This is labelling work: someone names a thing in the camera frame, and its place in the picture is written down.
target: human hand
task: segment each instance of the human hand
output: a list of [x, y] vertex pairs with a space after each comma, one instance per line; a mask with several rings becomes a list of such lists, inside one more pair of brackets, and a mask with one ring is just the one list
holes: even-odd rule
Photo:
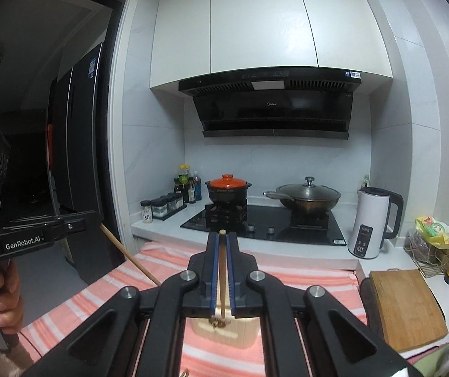
[[24, 301], [20, 297], [19, 272], [11, 261], [7, 272], [0, 272], [0, 329], [5, 334], [16, 334], [22, 329]]

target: doorway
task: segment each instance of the doorway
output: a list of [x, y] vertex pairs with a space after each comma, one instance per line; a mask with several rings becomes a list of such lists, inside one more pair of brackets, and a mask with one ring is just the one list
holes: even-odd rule
[[[106, 226], [117, 233], [108, 166], [107, 112], [112, 54], [124, 3], [0, 0], [0, 131], [12, 146], [2, 193], [0, 217], [4, 221], [70, 212], [62, 208], [62, 194], [48, 164], [52, 155], [49, 131], [55, 110], [49, 106], [53, 100], [51, 87], [100, 46], [101, 56], [95, 63], [95, 150], [91, 158], [95, 160], [100, 194], [97, 211]], [[69, 243], [77, 247], [74, 251], [71, 247], [67, 257], [66, 249], [56, 245], [17, 258], [27, 302], [25, 323], [123, 262], [123, 256], [99, 229], [73, 235], [77, 237], [69, 239]]]

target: floor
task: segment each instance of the floor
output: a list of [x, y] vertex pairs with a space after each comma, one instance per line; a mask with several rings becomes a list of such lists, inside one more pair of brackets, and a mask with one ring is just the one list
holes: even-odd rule
[[64, 257], [60, 243], [15, 258], [24, 298], [24, 326], [71, 298], [87, 284]]

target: pink striped towel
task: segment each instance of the pink striped towel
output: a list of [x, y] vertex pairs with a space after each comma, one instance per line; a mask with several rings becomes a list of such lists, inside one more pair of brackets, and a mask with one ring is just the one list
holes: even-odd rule
[[[148, 242], [136, 257], [162, 281], [186, 269], [190, 256], [197, 252], [200, 251], [188, 246]], [[286, 285], [301, 289], [313, 284], [324, 286], [366, 323], [366, 313], [359, 296], [359, 283], [352, 271], [311, 269], [303, 265], [300, 258], [253, 255], [261, 270], [278, 277]], [[25, 327], [20, 341], [33, 359], [38, 360], [40, 354], [48, 352], [120, 288], [128, 285], [140, 290], [153, 286], [133, 264], [125, 262]], [[191, 377], [264, 376], [261, 333], [252, 347], [239, 349], [207, 340], [196, 335], [191, 327], [186, 327], [181, 359], [181, 370], [185, 369], [189, 369]]]

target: wooden stick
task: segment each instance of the wooden stick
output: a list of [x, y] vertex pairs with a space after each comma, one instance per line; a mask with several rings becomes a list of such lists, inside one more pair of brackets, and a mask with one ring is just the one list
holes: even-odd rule
[[161, 286], [161, 283], [158, 279], [156, 279], [150, 271], [148, 271], [138, 260], [135, 256], [133, 256], [129, 251], [127, 251], [125, 249], [125, 247], [122, 245], [122, 243], [120, 241], [118, 241], [118, 239], [116, 239], [116, 237], [109, 231], [109, 229], [107, 229], [104, 224], [100, 225], [100, 228], [102, 230], [103, 233], [106, 234], [107, 238], [113, 243], [115, 244], [115, 247], [118, 248], [123, 255], [125, 255], [128, 260], [130, 262], [132, 262], [137, 268], [138, 270], [140, 270], [143, 274], [145, 274], [148, 278], [151, 279], [151, 281], [153, 281], [154, 284], [156, 284], [156, 286]]
[[219, 295], [221, 299], [221, 319], [225, 319], [226, 310], [226, 245], [219, 246]]

